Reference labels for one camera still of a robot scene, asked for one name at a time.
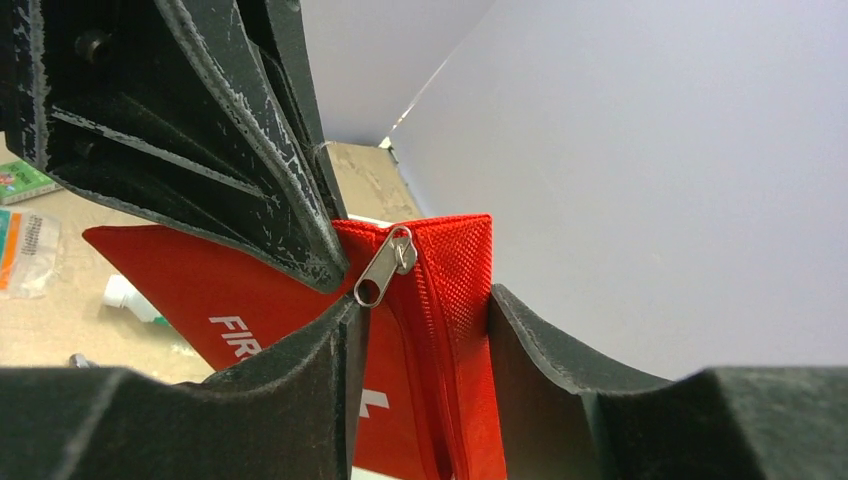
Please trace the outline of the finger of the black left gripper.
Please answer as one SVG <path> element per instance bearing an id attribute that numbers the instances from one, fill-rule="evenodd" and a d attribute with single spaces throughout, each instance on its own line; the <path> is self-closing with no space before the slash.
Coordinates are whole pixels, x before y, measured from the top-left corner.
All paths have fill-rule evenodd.
<path id="1" fill-rule="evenodd" d="M 7 148 L 322 293 L 349 263 L 297 1 L 5 1 Z"/>

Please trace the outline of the bandage box in bag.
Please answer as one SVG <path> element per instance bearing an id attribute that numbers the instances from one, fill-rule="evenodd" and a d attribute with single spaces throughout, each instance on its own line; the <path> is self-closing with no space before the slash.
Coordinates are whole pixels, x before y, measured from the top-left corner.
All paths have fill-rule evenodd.
<path id="1" fill-rule="evenodd" d="M 45 294 L 56 272 L 61 223 L 31 209 L 1 208 L 1 298 Z"/>

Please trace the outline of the small green box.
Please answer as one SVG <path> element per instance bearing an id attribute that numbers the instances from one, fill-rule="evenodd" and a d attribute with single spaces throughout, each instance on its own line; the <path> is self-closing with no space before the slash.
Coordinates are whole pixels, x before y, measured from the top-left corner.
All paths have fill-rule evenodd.
<path id="1" fill-rule="evenodd" d="M 61 186 L 53 179 L 23 160 L 1 165 L 1 205 L 22 201 L 56 192 Z"/>

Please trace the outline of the red first aid pouch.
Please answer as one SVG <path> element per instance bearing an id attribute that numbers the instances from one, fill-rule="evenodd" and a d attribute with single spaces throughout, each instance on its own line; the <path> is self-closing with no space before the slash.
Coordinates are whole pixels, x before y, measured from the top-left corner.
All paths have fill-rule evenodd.
<path id="1" fill-rule="evenodd" d="M 418 257 L 371 313 L 354 463 L 400 479 L 503 479 L 487 335 L 493 222 L 408 221 Z M 84 239 L 214 369 L 317 318 L 336 300 L 237 250 L 160 226 L 100 226 Z"/>

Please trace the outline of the white bottle green label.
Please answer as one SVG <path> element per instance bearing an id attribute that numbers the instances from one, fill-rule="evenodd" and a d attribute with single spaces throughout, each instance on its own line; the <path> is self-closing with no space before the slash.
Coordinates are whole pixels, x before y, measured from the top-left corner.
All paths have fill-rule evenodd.
<path id="1" fill-rule="evenodd" d="M 105 306 L 131 312 L 146 324 L 169 326 L 164 315 L 123 275 L 111 275 L 104 287 L 102 303 Z"/>

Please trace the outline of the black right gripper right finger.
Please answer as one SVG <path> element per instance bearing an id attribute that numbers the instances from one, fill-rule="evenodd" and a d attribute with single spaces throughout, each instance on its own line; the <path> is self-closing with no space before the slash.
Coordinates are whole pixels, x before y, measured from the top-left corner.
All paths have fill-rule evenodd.
<path id="1" fill-rule="evenodd" d="M 506 286 L 489 339 L 511 479 L 843 479 L 843 367 L 710 367 L 666 380 L 545 321 Z"/>

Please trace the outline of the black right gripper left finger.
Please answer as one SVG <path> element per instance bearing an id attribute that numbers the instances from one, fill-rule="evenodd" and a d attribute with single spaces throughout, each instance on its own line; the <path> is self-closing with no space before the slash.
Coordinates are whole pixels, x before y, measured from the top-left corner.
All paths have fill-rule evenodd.
<path id="1" fill-rule="evenodd" d="M 119 367 L 5 368 L 5 479 L 347 479 L 370 314 L 345 295 L 200 383 Z"/>

